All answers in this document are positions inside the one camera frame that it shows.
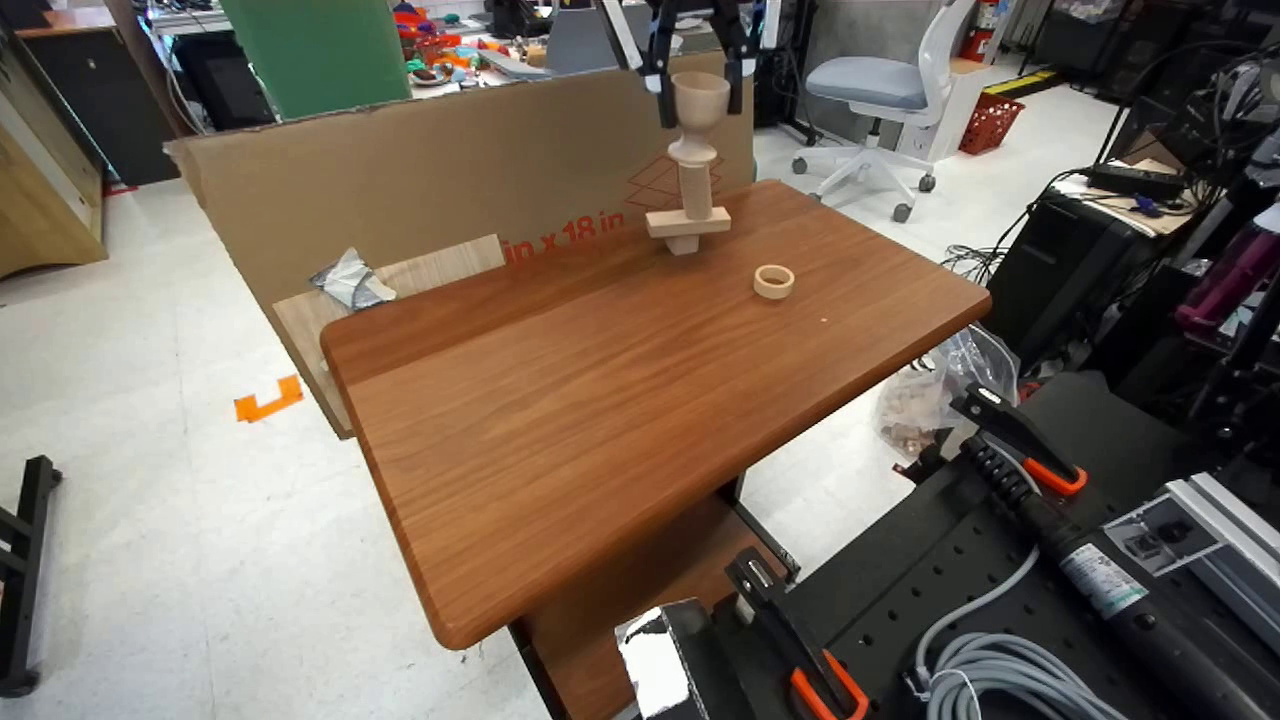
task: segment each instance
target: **cardboard box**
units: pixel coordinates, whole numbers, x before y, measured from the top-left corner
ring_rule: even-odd
[[[720,71],[720,56],[688,56],[682,70]],[[476,235],[500,235],[510,266],[642,242],[648,208],[682,204],[674,141],[642,77],[601,71],[197,137],[170,154],[332,429],[349,437],[346,402],[316,353],[323,321],[285,321],[278,305],[314,293],[314,275],[346,249],[388,269]],[[753,183],[753,115],[728,115],[711,143],[715,198]]]

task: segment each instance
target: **green object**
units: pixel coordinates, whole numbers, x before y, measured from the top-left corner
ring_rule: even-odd
[[[385,0],[225,0],[280,120],[407,102]]]

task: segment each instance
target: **table top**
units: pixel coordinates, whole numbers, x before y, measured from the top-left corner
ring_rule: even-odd
[[[48,29],[18,29],[19,39],[40,37],[78,37],[78,33],[112,33],[117,19],[109,9],[51,9],[46,13]]]
[[[785,183],[728,213],[702,256],[601,242],[328,325],[440,645],[520,621],[990,310]],[[791,301],[755,301],[755,266],[790,266]]]

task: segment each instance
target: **floor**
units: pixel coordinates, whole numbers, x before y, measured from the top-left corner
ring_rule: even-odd
[[[842,213],[939,256],[990,249],[1060,167],[1089,165],[1109,108],[1028,97],[1005,148],[948,156],[892,223],[887,198]],[[790,175],[761,134],[761,175]],[[0,284],[0,500],[51,458],[35,662],[5,720],[545,715],[500,633],[445,653],[415,603],[358,445],[316,404],[236,424],[233,402],[292,363],[180,179],[117,198],[112,261]],[[745,506],[817,567],[907,485],[877,394],[748,473]]]

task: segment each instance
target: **office chair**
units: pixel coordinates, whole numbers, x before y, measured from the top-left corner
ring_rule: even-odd
[[[899,156],[880,148],[880,120],[904,124],[907,129],[930,129],[939,124],[948,97],[954,97],[954,54],[962,39],[962,29],[967,19],[976,0],[946,0],[946,9],[930,19],[915,65],[887,59],[887,56],[834,56],[820,70],[806,77],[806,91],[820,102],[842,102],[855,115],[874,115],[874,134],[855,148],[806,148],[791,162],[791,174],[806,175],[813,162],[835,156],[835,174],[813,192],[830,198],[846,179],[861,174],[880,174],[887,175],[892,192],[899,192],[899,204],[892,208],[892,220],[904,223],[915,208],[914,189],[892,175],[892,165],[919,167],[919,192],[932,192],[932,162],[930,156]]]

